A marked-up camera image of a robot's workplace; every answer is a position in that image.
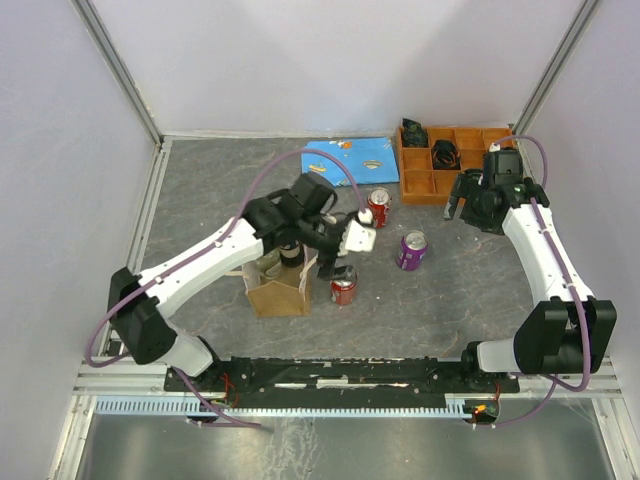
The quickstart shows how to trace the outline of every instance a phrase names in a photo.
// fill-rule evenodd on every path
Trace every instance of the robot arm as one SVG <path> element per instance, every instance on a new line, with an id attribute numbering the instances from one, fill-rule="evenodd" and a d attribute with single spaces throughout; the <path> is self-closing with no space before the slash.
<path id="1" fill-rule="evenodd" d="M 192 377 L 219 364 L 219 358 L 203 339 L 180 331 L 168 319 L 225 272 L 256 260 L 274 248 L 299 241 L 318 250 L 320 278 L 353 275 L 353 267 L 336 267 L 335 263 L 350 251 L 373 249 L 375 230 L 369 228 L 371 212 L 350 212 L 339 220 L 325 215 L 321 209 L 331 196 L 335 196 L 335 191 L 324 178 L 314 173 L 303 174 L 291 189 L 251 200 L 242 218 L 222 242 L 217 239 L 233 219 L 210 237 L 140 275 L 133 275 L 128 268 L 116 272 L 111 278 L 110 308 L 140 285 L 156 279 L 155 285 L 111 319 L 136 363 L 161 361 Z M 214 243 L 216 248 L 171 275 L 161 277 L 167 269 Z"/>
<path id="2" fill-rule="evenodd" d="M 575 271 L 558 238 L 549 201 L 540 185 L 524 178 L 522 158 L 513 149 L 485 154 L 482 170 L 457 176 L 444 218 L 451 220 L 460 198 L 460 218 L 485 232 L 506 235 L 513 243 L 527 275 L 535 308 L 514 338 L 472 342 L 463 359 L 484 372 L 526 374 L 578 373 L 583 355 L 576 305 L 558 264 L 564 261 L 585 310 L 591 347 L 591 371 L 596 372 L 616 322 L 608 300 L 596 300 Z M 550 247 L 540 227 L 537 208 L 557 249 Z"/>

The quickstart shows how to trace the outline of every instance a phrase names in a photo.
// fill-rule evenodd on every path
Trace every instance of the soda can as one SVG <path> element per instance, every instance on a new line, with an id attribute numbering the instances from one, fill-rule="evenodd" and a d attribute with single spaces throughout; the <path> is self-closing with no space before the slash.
<path id="1" fill-rule="evenodd" d="M 400 240 L 400 250 L 396 263 L 403 270 L 415 270 L 420 266 L 424 254 L 427 253 L 427 237 L 424 233 L 412 230 Z"/>
<path id="2" fill-rule="evenodd" d="M 289 245 L 280 247 L 280 261 L 287 268 L 296 268 L 304 263 L 304 249 L 300 242 L 294 240 Z"/>
<path id="3" fill-rule="evenodd" d="M 386 188 L 376 188 L 367 199 L 371 213 L 373 213 L 373 226 L 382 228 L 387 224 L 389 210 L 391 209 L 391 194 Z"/>
<path id="4" fill-rule="evenodd" d="M 337 305 L 349 305 L 356 296 L 357 283 L 357 278 L 354 280 L 332 280 L 331 300 Z"/>
<path id="5" fill-rule="evenodd" d="M 266 255 L 256 260 L 256 267 L 260 276 L 267 280 L 275 280 L 282 273 L 282 261 L 280 260 L 280 253 L 275 248 Z"/>

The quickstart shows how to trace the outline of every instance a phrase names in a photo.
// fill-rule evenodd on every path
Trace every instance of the blue paper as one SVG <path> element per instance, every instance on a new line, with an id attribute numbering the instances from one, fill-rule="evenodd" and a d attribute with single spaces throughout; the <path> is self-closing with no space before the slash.
<path id="1" fill-rule="evenodd" d="M 398 182 L 398 166 L 388 138 L 354 138 L 307 143 L 307 148 L 333 155 L 353 175 L 358 185 Z M 350 185 L 347 176 L 331 160 L 311 153 L 302 154 L 302 172 L 316 172 L 336 187 Z"/>

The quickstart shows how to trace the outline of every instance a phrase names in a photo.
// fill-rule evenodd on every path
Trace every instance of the orange sorting tray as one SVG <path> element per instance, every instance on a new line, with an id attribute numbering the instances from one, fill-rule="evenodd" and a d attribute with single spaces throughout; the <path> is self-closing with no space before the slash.
<path id="1" fill-rule="evenodd" d="M 429 137 L 428 148 L 402 145 L 402 127 L 398 128 L 398 170 L 400 173 L 400 199 L 409 205 L 446 205 L 456 175 L 467 168 L 482 168 L 482 157 L 489 145 L 499 138 L 511 135 L 508 128 L 481 127 L 425 127 Z M 460 151 L 458 170 L 435 170 L 431 147 L 436 140 L 449 140 Z M 502 146 L 513 147 L 513 142 Z"/>

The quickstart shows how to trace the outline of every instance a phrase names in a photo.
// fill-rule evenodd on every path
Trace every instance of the red soda can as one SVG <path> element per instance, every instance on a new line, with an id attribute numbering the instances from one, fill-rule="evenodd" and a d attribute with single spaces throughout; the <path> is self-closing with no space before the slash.
<path id="1" fill-rule="evenodd" d="M 331 300 L 338 305 L 349 305 L 356 296 L 356 284 L 354 280 L 332 280 Z"/>
<path id="2" fill-rule="evenodd" d="M 389 210 L 391 209 L 391 194 L 386 188 L 376 188 L 367 199 L 371 213 L 373 213 L 373 226 L 382 228 L 387 224 Z"/>

